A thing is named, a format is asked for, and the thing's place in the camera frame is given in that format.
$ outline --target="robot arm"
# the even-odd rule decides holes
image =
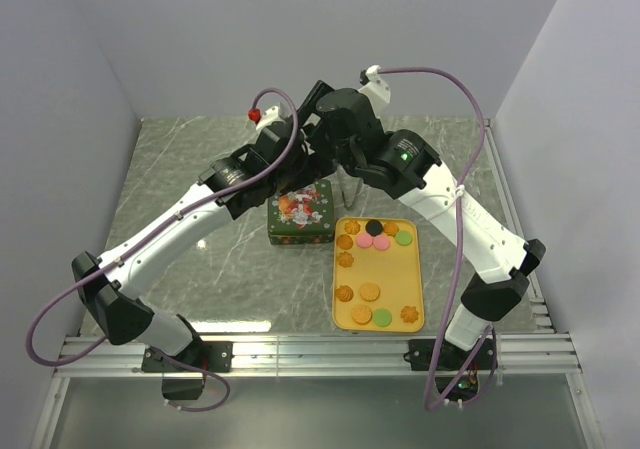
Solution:
[[[326,177],[338,164],[349,175],[361,177],[365,184],[415,209],[454,244],[452,206],[462,198],[464,255],[477,272],[449,325],[449,342],[469,350],[489,321],[500,320],[520,301],[528,285],[526,276],[538,265],[544,246],[538,241],[527,243],[509,232],[463,187],[457,187],[446,164],[420,136],[408,130],[384,131],[378,116],[389,103],[390,91],[378,75],[378,66],[363,71],[361,82],[360,90],[334,90],[322,81],[316,83],[297,116],[304,124],[313,114],[318,122],[302,127],[292,150],[268,177],[183,213],[183,208],[195,201],[247,181],[283,152],[292,135],[292,120],[277,106],[253,118],[259,130],[254,144],[214,162],[156,221],[99,258],[83,253],[74,259],[76,280],[110,263],[117,264],[79,291],[112,344],[136,339],[180,362],[200,367],[202,341],[198,334],[180,315],[168,314],[146,302],[145,291],[168,264],[206,234],[276,193]],[[172,216],[173,221],[162,226],[144,247],[126,261],[120,259],[127,248],[148,238]]]

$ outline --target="black mounting bracket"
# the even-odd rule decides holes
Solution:
[[[409,351],[403,355],[405,362],[411,364],[412,371],[428,371],[431,362],[431,353],[435,345],[435,339],[410,339]],[[469,355],[459,347],[444,341],[438,359],[439,371],[457,371],[462,367]],[[493,363],[493,342],[486,339],[475,357],[478,363],[478,370],[488,371]]]
[[[211,372],[229,372],[233,358],[233,343],[229,341],[201,342],[203,356],[200,367]],[[188,372],[167,361],[157,350],[148,347],[142,356],[142,372],[175,373]],[[195,401],[202,395],[206,377],[202,378],[162,378],[162,397],[169,401]]]
[[[205,341],[202,343],[203,367],[207,362],[207,369],[211,372],[230,372],[231,359],[233,358],[233,343],[230,341]],[[150,373],[169,373],[169,372],[188,372],[184,369],[174,366],[167,361],[162,354],[148,347],[144,351],[142,357],[142,372]]]

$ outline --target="white cable clip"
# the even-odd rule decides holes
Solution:
[[[453,195],[449,199],[445,200],[445,202],[443,203],[444,207],[440,209],[438,212],[436,212],[435,214],[431,214],[429,217],[426,217],[425,220],[432,221],[436,217],[441,216],[442,214],[447,212],[449,209],[451,209],[453,206],[456,205],[456,201],[461,197],[463,197],[464,193],[465,193],[464,184],[460,184],[453,191]]]
[[[380,66],[369,67],[364,72],[368,82],[358,90],[360,94],[364,94],[369,98],[371,108],[376,117],[380,117],[382,110],[391,102],[389,84],[380,77],[379,70]]]

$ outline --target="cookie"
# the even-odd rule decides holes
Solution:
[[[360,224],[358,224],[358,221],[354,221],[353,219],[351,219],[350,221],[347,221],[345,223],[344,232],[355,236],[360,232]]]
[[[378,327],[387,327],[391,324],[391,311],[381,307],[373,311],[373,323]]]
[[[389,236],[386,234],[378,234],[373,238],[373,247],[378,249],[379,251],[386,251],[391,247],[391,241],[389,240]]]
[[[373,237],[376,237],[378,234],[382,234],[382,223],[377,219],[371,219],[367,222],[364,228]]]
[[[351,249],[353,247],[353,239],[351,239],[351,236],[342,234],[338,236],[338,239],[336,239],[336,244],[340,249],[344,249],[346,251],[347,249]]]
[[[365,282],[360,286],[360,297],[362,297],[365,301],[375,301],[380,297],[380,286],[374,284],[373,282]]]
[[[395,222],[389,221],[384,223],[384,228],[382,230],[387,236],[393,237],[398,233],[400,228]]]
[[[341,252],[340,254],[338,254],[338,257],[336,260],[338,261],[338,264],[342,267],[353,266],[354,259],[350,252]]]
[[[358,244],[363,249],[366,249],[367,247],[371,247],[371,244],[373,244],[373,237],[371,237],[371,234],[367,234],[366,232],[361,232],[356,237],[356,244]]]
[[[408,246],[413,241],[413,236],[409,231],[398,231],[396,234],[396,242],[401,246]]]
[[[342,302],[349,302],[353,299],[353,289],[349,286],[340,286],[336,289],[336,299]]]
[[[369,306],[360,304],[351,309],[351,319],[357,324],[366,324],[371,320],[372,313]]]
[[[420,313],[416,309],[416,306],[404,306],[400,311],[400,317],[404,322],[416,322],[420,317]]]

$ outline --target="metal frame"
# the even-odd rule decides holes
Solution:
[[[567,374],[567,383],[587,447],[589,449],[604,449],[606,446],[600,431],[600,422],[589,397],[584,374]]]
[[[54,377],[49,386],[49,393],[45,399],[40,420],[31,440],[31,449],[47,449],[51,446],[53,434],[58,425],[60,411],[64,404],[70,379],[68,377]]]
[[[205,341],[233,342],[231,372],[225,377],[424,376],[411,372],[403,354],[409,339],[422,336],[345,335],[205,335]],[[95,338],[68,338],[62,356],[86,349]],[[565,334],[498,335],[499,369],[509,374],[580,372],[571,337]],[[140,372],[143,344],[103,344],[81,360],[58,368],[56,378],[146,377]],[[441,375],[454,374],[442,372]],[[185,373],[165,377],[185,377]],[[202,377],[199,373],[192,377]]]

